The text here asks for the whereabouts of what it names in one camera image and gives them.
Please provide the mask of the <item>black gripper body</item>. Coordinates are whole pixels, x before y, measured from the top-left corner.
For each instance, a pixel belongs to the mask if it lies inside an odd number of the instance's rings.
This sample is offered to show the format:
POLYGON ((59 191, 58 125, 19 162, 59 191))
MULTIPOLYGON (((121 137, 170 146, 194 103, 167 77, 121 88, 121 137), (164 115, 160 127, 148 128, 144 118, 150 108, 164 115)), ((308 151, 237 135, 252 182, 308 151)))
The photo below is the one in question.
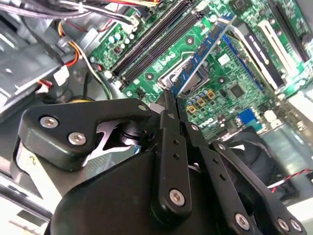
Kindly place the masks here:
POLYGON ((189 169, 192 213, 182 223, 161 224, 150 199, 155 157, 140 154, 72 188, 50 222, 50 235, 230 235, 208 197, 201 174, 189 169))

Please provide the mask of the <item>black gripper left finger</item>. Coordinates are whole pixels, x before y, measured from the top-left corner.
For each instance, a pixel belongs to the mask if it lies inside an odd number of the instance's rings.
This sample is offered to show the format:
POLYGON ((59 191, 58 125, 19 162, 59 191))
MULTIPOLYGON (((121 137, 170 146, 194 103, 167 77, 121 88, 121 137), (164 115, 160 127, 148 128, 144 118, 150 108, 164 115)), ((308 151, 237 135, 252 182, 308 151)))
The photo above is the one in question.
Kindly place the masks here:
POLYGON ((155 218, 180 224, 192 213, 186 141, 168 91, 150 105, 128 98, 33 107, 22 115, 18 138, 19 168, 53 196, 55 211, 75 186, 147 153, 155 157, 155 218))

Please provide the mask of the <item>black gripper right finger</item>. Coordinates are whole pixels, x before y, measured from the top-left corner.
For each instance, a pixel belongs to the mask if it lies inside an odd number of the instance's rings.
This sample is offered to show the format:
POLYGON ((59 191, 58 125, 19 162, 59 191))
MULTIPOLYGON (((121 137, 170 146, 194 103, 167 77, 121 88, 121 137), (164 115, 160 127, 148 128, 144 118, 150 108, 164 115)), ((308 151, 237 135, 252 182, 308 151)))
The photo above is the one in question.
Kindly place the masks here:
POLYGON ((305 235, 307 231, 264 183, 221 141, 208 144, 176 99, 187 150, 209 184, 219 235, 305 235))

